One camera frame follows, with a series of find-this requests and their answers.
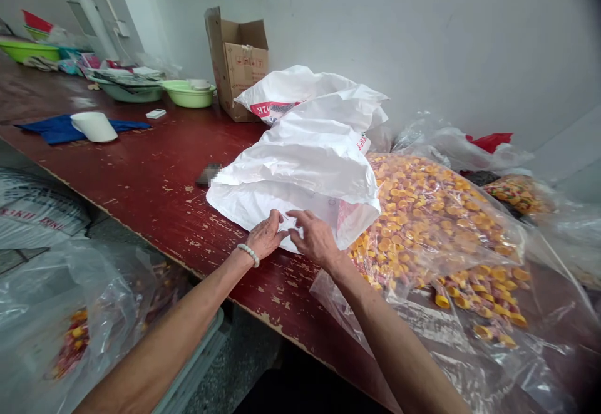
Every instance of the worn table surface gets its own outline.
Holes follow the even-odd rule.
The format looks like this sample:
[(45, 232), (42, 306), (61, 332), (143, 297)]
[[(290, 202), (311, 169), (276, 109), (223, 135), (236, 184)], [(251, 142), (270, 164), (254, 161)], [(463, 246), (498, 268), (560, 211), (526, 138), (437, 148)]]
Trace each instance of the worn table surface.
[[(167, 109), (167, 115), (147, 120), (144, 114), (155, 108)], [(49, 146), (12, 126), (79, 111), (153, 127), (121, 133), (111, 143)], [(209, 163), (233, 162), (265, 129), (262, 123), (234, 123), (218, 107), (176, 107), (167, 95), (157, 103), (119, 103), (88, 90), (82, 78), (42, 73), (0, 55), (0, 137), (200, 277), (217, 268), (247, 233), (209, 206), (194, 181)], [(278, 250), (230, 298), (398, 411), (375, 361), (309, 294), (317, 270), (302, 256)]]

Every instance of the green bowl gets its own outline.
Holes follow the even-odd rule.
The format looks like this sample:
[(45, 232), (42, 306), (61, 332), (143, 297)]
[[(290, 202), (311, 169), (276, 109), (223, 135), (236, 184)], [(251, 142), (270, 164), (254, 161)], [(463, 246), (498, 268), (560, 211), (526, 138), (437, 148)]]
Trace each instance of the green bowl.
[(29, 32), (29, 35), (31, 35), (31, 37), (36, 41), (47, 40), (48, 37), (50, 36), (50, 34), (47, 32), (42, 32), (37, 29), (30, 28), (29, 26), (24, 26), (24, 27), (25, 27), (25, 30), (27, 32)]
[(46, 46), (45, 44), (24, 43), (22, 41), (0, 41), (0, 48), (18, 63), (23, 63), (23, 60), (32, 56), (46, 57), (47, 59), (54, 61), (59, 61), (61, 59), (57, 47)]
[(175, 105), (187, 108), (205, 108), (213, 104), (215, 85), (208, 90), (191, 90), (185, 80), (164, 81), (163, 88)]
[(130, 103), (146, 103), (158, 101), (163, 96), (162, 87), (144, 87), (134, 88), (136, 93), (130, 93), (111, 81), (97, 79), (89, 76), (92, 82), (96, 82), (102, 90), (106, 92), (115, 101), (130, 102)]

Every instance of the open cardboard box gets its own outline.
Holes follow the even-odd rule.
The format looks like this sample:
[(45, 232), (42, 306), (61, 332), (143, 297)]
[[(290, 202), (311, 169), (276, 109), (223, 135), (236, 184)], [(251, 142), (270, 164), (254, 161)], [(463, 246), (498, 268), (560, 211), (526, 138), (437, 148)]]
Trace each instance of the open cardboard box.
[(221, 19), (219, 7), (205, 12), (208, 43), (219, 104), (235, 122), (260, 118), (234, 98), (267, 74), (267, 38), (263, 20), (238, 24)]

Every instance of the blue cloth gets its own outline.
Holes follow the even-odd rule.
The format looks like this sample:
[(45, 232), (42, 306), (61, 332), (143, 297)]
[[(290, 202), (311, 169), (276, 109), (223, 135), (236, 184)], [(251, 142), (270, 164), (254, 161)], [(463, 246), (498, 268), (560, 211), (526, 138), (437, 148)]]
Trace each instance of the blue cloth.
[[(119, 120), (108, 120), (117, 132), (124, 132), (132, 129), (148, 129), (147, 123), (123, 122)], [(20, 129), (37, 132), (42, 136), (48, 145), (57, 145), (59, 143), (76, 142), (86, 138), (82, 132), (79, 132), (71, 124), (71, 115), (55, 116), (37, 123), (25, 125), (15, 125)]]

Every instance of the concrete floor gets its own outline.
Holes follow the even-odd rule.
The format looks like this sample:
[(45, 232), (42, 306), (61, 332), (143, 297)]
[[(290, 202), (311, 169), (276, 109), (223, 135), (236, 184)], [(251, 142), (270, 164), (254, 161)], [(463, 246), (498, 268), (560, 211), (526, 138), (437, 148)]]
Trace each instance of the concrete floor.
[[(0, 140), (0, 167), (23, 170), (53, 179), (43, 168)], [(88, 237), (154, 248), (104, 212), (90, 206), (93, 223)], [(47, 249), (0, 250), (0, 278), (21, 263)], [(224, 310), (232, 322), (230, 335), (211, 365), (206, 377), (192, 396), (186, 414), (229, 414), (275, 361), (282, 338), (243, 309), (226, 301)]]

